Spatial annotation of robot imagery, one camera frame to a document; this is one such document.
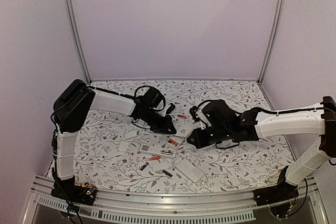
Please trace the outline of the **white remote with display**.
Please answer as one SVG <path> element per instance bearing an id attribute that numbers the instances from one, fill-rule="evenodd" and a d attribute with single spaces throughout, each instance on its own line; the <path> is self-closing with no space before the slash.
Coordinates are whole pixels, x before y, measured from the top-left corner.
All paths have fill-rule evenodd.
<path id="1" fill-rule="evenodd" d="M 146 155 L 154 155 L 154 156 L 160 156 L 160 157 L 166 157 L 166 158 L 175 158 L 176 157 L 176 151 L 167 149 L 167 148 L 160 148 L 155 146 L 149 146 L 142 144 L 139 149 L 140 153 L 146 154 Z"/>

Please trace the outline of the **red orange battery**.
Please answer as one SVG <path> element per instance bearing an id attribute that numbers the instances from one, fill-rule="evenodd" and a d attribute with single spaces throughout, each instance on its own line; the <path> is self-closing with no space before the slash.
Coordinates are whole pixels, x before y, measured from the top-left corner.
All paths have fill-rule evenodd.
<path id="1" fill-rule="evenodd" d="M 186 119 L 187 118 L 187 116 L 186 115 L 181 115 L 181 114 L 179 114 L 179 115 L 177 115 L 179 118 L 184 118 L 184 119 Z"/>
<path id="2" fill-rule="evenodd" d="M 161 157 L 160 156 L 156 156 L 156 157 L 151 157 L 149 158 L 150 161 L 154 161 L 154 160 L 158 160 L 160 159 Z"/>

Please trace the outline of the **white remote with green logo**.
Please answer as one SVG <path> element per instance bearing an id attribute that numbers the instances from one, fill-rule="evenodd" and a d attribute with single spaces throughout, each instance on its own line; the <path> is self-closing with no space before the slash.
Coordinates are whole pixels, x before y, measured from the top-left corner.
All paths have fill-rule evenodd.
<path id="1" fill-rule="evenodd" d="M 168 138 L 168 141 L 166 142 L 166 146 L 174 148 L 174 149 L 179 148 L 186 141 L 186 139 L 190 136 L 193 130 L 194 128 L 189 124 L 184 124 L 180 126 L 177 129 L 177 133 Z"/>

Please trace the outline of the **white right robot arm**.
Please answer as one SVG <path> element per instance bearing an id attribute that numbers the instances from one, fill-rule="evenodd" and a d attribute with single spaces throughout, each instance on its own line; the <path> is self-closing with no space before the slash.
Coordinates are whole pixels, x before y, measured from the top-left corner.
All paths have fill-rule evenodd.
<path id="1" fill-rule="evenodd" d="M 278 135 L 317 135 L 317 140 L 281 171 L 278 185 L 271 190 L 276 201 L 284 200 L 292 187 L 335 158 L 335 101 L 330 96 L 311 106 L 278 111 L 254 107 L 236 112 L 222 99 L 206 100 L 192 107 L 190 114 L 200 127 L 191 132 L 187 142 L 197 149 L 226 140 L 239 144 Z"/>

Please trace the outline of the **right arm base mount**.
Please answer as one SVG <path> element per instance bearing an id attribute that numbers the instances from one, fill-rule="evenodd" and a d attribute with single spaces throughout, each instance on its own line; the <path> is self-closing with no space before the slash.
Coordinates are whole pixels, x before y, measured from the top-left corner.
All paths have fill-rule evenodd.
<path id="1" fill-rule="evenodd" d="M 253 191 L 254 201 L 257 206 L 272 205 L 270 213 L 278 218 L 290 216 L 297 197 L 299 196 L 297 186 L 288 183 L 256 189 Z"/>

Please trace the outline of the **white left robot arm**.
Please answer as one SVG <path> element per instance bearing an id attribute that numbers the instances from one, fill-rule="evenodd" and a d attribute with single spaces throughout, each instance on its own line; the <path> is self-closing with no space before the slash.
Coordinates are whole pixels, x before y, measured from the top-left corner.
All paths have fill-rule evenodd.
<path id="1" fill-rule="evenodd" d="M 177 132 L 170 115 L 163 115 L 159 105 L 166 106 L 166 98 L 156 87 L 144 85 L 132 94 L 90 86 L 80 79 L 74 80 L 57 98 L 50 116 L 54 125 L 52 175 L 58 182 L 57 190 L 67 200 L 78 195 L 74 181 L 74 153 L 78 133 L 92 111 L 116 113 L 135 121 L 143 121 L 157 134 L 173 135 Z"/>

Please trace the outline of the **white remote control back up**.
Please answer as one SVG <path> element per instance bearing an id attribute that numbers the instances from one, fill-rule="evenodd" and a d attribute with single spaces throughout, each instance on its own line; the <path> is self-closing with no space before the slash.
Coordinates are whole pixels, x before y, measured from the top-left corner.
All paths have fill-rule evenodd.
<path id="1" fill-rule="evenodd" d="M 181 156 L 176 156 L 171 161 L 171 164 L 194 183 L 198 182 L 204 176 L 204 173 L 198 167 Z"/>

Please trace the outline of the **white battery cover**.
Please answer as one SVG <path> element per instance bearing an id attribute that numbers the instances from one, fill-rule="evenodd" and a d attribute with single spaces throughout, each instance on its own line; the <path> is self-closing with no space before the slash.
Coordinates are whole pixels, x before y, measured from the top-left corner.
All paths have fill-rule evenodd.
<path id="1" fill-rule="evenodd" d="M 132 139 L 132 138 L 135 138 L 137 136 L 137 133 L 136 132 L 129 132 L 129 133 L 126 133 L 124 135 L 124 138 L 126 140 L 129 140 L 129 139 Z"/>
<path id="2" fill-rule="evenodd" d="M 124 153 L 124 152 L 127 151 L 127 148 L 128 148 L 128 142 L 121 142 L 118 146 L 117 151 L 121 152 L 121 153 Z"/>

